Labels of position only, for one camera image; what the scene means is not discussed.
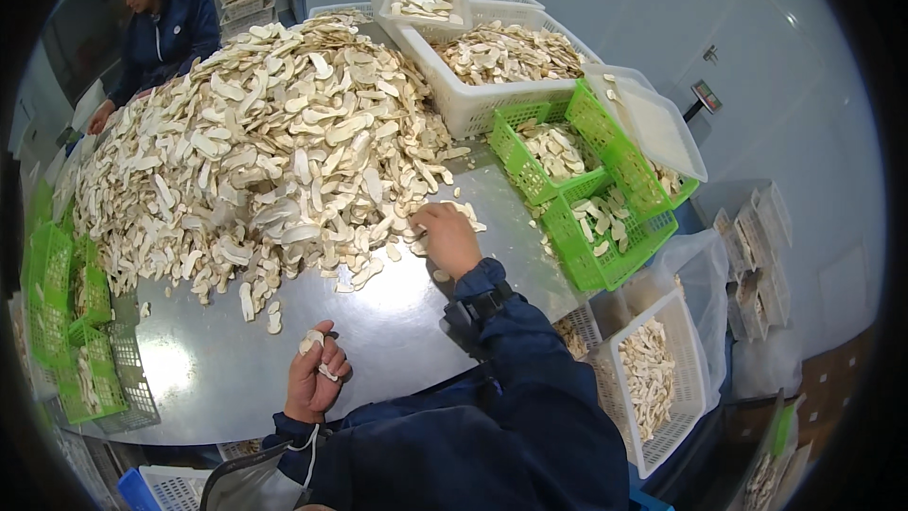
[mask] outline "plastic bag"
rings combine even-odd
[[[707,368],[704,391],[707,412],[719,405],[719,388],[725,380],[725,328],[728,324],[728,255],[715,229],[694,235],[676,235],[655,254],[647,270],[664,292],[675,288],[675,273],[684,287],[687,309],[700,336],[698,355]]]
[[[790,329],[770,327],[766,341],[738,341],[732,348],[732,395],[736,399],[793,396],[801,385],[801,341]]]

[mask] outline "navy blue uniform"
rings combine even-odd
[[[455,298],[504,278],[504,267],[485,258],[458,281]],[[338,511],[627,509],[625,446],[597,403],[592,368],[574,361],[518,294],[486,323],[481,342],[497,391],[479,399],[459,385],[356,409],[318,447],[308,503]],[[263,449],[314,428],[283,413],[274,422]],[[303,484],[311,462],[311,449],[287,451],[277,467]]]
[[[123,72],[108,95],[120,108],[139,91],[185,75],[196,58],[221,48],[211,0],[162,0],[161,12],[133,14],[122,44]]]

